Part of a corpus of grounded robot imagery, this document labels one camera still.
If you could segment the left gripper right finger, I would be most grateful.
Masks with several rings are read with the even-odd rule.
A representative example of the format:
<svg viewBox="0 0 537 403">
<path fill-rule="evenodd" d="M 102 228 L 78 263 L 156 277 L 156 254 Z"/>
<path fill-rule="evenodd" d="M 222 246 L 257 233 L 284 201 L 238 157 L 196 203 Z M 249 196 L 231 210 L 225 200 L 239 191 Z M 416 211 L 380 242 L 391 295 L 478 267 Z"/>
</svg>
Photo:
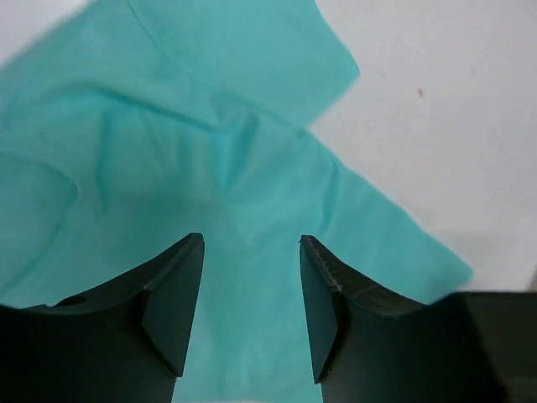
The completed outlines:
<svg viewBox="0 0 537 403">
<path fill-rule="evenodd" d="M 326 402 L 533 402 L 536 295 L 464 291 L 424 305 L 300 241 L 314 381 Z"/>
</svg>

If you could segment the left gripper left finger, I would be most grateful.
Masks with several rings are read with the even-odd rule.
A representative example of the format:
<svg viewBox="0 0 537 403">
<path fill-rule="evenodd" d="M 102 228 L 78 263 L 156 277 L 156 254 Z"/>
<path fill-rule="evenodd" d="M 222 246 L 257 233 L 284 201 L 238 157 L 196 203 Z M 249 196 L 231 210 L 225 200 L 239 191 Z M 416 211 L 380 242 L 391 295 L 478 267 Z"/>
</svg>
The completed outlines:
<svg viewBox="0 0 537 403">
<path fill-rule="evenodd" d="M 1 309 L 4 402 L 169 402 L 183 374 L 204 238 L 54 306 Z"/>
</svg>

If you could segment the teal t shirt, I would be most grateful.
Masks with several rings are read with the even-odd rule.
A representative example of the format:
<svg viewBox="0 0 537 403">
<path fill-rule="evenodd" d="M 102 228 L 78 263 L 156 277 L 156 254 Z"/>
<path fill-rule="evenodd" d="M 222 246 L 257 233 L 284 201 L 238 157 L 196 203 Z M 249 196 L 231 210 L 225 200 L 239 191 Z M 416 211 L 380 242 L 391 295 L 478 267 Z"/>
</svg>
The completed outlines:
<svg viewBox="0 0 537 403">
<path fill-rule="evenodd" d="M 206 242 L 177 402 L 318 402 L 299 241 L 431 303 L 471 268 L 308 128 L 357 78 L 312 1 L 95 1 L 1 69 L 1 300 Z"/>
</svg>

